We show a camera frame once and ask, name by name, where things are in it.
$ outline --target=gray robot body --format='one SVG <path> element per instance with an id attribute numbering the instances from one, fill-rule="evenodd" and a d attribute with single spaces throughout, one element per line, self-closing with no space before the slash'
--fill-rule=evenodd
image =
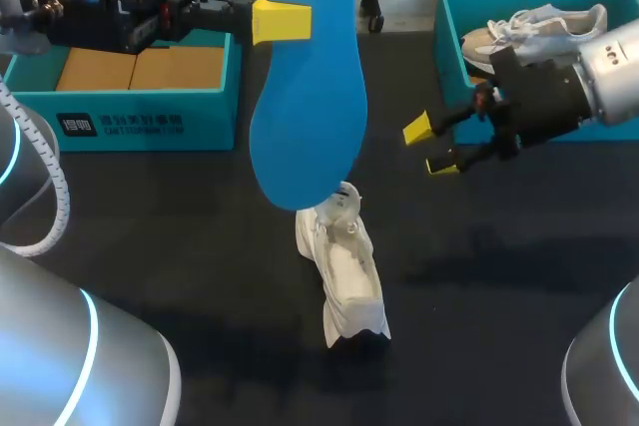
<path id="1" fill-rule="evenodd" d="M 639 282 L 575 338 L 564 361 L 564 405 L 573 426 L 639 425 Z"/>
<path id="2" fill-rule="evenodd" d="M 4 248 L 0 277 L 3 424 L 175 423 L 180 368 L 160 333 Z"/>

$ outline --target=shoe insole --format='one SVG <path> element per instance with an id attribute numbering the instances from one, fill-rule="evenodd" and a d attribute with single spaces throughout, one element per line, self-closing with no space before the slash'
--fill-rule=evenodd
<path id="1" fill-rule="evenodd" d="M 359 264 L 359 260 L 353 257 L 350 250 L 333 243 L 328 252 L 328 261 L 334 294 L 339 301 L 351 298 L 372 298 L 372 283 Z"/>
<path id="2" fill-rule="evenodd" d="M 339 188 L 366 127 L 366 91 L 352 0 L 271 0 L 310 5 L 312 38 L 275 42 L 251 123 L 251 159 L 269 200 L 314 207 Z"/>

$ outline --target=shoe sole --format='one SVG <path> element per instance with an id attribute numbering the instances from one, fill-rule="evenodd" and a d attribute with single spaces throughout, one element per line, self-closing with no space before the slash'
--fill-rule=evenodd
<path id="1" fill-rule="evenodd" d="M 563 54 L 553 55 L 549 59 L 553 60 L 555 64 L 560 67 L 564 67 L 567 65 L 571 65 L 575 60 L 576 54 L 574 52 L 566 52 Z M 468 57 L 463 56 L 463 60 L 468 62 L 473 67 L 485 72 L 486 74 L 495 75 L 495 69 L 492 67 L 492 64 L 484 64 L 483 62 L 477 62 L 476 60 L 470 60 Z M 530 65 L 538 62 L 543 62 L 543 60 L 529 60 L 524 65 Z"/>

